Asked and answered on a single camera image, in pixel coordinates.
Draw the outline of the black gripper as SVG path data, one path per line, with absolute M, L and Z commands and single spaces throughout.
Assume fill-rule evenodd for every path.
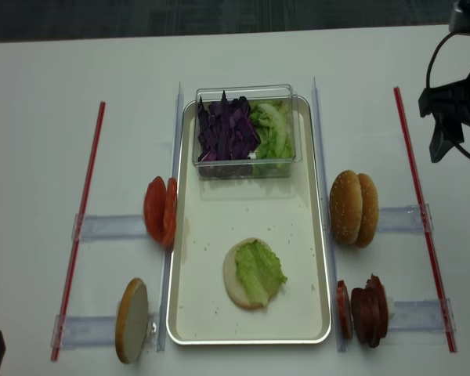
M 419 113 L 422 118 L 430 114 L 444 116 L 436 117 L 429 145 L 432 163 L 441 161 L 450 149 L 465 141 L 461 124 L 470 127 L 470 73 L 460 81 L 433 88 L 430 85 L 436 57 L 447 41 L 448 38 L 444 38 L 432 54 L 425 75 L 425 88 L 418 99 Z

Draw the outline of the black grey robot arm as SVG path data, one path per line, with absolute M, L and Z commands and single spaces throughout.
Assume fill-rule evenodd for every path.
M 437 45 L 429 62 L 425 88 L 418 100 L 420 116 L 432 115 L 434 132 L 429 145 L 433 163 L 442 160 L 452 148 L 456 148 L 467 159 L 470 153 L 461 144 L 465 141 L 463 125 L 470 127 L 470 73 L 460 81 L 432 88 L 430 75 L 439 50 L 455 35 L 470 35 L 470 1 L 457 1 L 451 13 L 449 34 Z

